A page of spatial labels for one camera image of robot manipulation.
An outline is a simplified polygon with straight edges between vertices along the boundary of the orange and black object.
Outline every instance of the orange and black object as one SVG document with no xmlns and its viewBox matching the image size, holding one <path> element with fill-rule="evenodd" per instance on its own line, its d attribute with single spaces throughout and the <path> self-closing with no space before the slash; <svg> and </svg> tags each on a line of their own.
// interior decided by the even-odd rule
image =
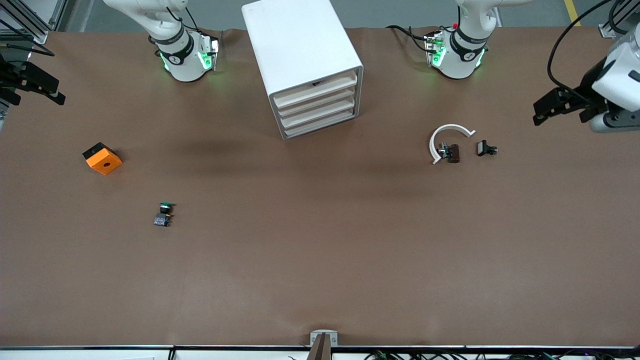
<svg viewBox="0 0 640 360">
<path fill-rule="evenodd" d="M 102 175 L 114 171 L 116 167 L 122 165 L 122 160 L 103 143 L 95 144 L 91 149 L 82 153 L 89 167 Z"/>
</svg>

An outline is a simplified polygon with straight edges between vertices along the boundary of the white curved handle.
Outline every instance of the white curved handle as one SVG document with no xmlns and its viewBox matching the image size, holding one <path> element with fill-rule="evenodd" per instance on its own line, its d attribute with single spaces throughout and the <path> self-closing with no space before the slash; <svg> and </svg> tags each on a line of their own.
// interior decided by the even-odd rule
<svg viewBox="0 0 640 360">
<path fill-rule="evenodd" d="M 436 150 L 435 140 L 436 135 L 443 130 L 456 130 L 460 133 L 463 133 L 467 138 L 470 138 L 471 135 L 476 133 L 476 130 L 469 131 L 466 127 L 457 124 L 447 124 L 437 128 L 436 131 L 433 132 L 433 135 L 431 135 L 431 139 L 429 140 L 429 151 L 431 151 L 434 165 L 436 165 L 436 163 L 438 163 L 438 161 L 442 159 L 442 157 L 438 153 L 438 150 Z"/>
</svg>

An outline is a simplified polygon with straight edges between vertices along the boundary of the brown table surface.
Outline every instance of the brown table surface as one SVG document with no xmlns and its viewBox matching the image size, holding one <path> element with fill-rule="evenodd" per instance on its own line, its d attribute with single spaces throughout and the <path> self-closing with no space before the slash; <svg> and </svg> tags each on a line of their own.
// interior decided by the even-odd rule
<svg viewBox="0 0 640 360">
<path fill-rule="evenodd" d="M 533 126 L 560 32 L 497 29 L 454 81 L 404 35 L 351 29 L 360 117 L 288 142 L 244 31 L 195 83 L 144 33 L 52 34 L 36 62 L 67 103 L 21 93 L 0 133 L 0 343 L 637 345 L 640 133 Z M 556 75 L 576 85 L 611 44 L 575 29 Z M 462 161 L 432 165 L 451 122 L 477 134 L 440 135 Z M 84 163 L 96 142 L 122 154 L 111 175 Z"/>
</svg>

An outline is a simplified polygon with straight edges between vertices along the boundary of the white bracket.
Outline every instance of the white bracket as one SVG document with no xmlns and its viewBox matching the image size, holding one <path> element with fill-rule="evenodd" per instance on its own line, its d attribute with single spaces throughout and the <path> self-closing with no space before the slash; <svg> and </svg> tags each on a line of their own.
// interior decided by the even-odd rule
<svg viewBox="0 0 640 360">
<path fill-rule="evenodd" d="M 456 130 L 460 133 L 463 133 L 467 138 L 470 138 L 471 135 L 476 133 L 476 130 L 469 131 L 466 127 L 457 124 L 447 124 L 437 128 L 436 131 L 433 132 L 433 135 L 431 135 L 431 139 L 429 140 L 429 151 L 431 152 L 431 156 L 433 157 L 434 165 L 436 165 L 438 161 L 442 160 L 442 157 L 436 149 L 435 139 L 436 135 L 443 130 Z"/>
<path fill-rule="evenodd" d="M 309 346 L 313 346 L 314 341 L 316 340 L 316 337 L 318 337 L 319 335 L 322 335 L 323 333 L 329 335 L 329 338 L 331 339 L 331 347 L 336 347 L 338 346 L 338 332 L 335 330 L 314 330 L 311 332 L 311 336 L 310 336 L 310 340 L 311 342 L 309 343 Z"/>
</svg>

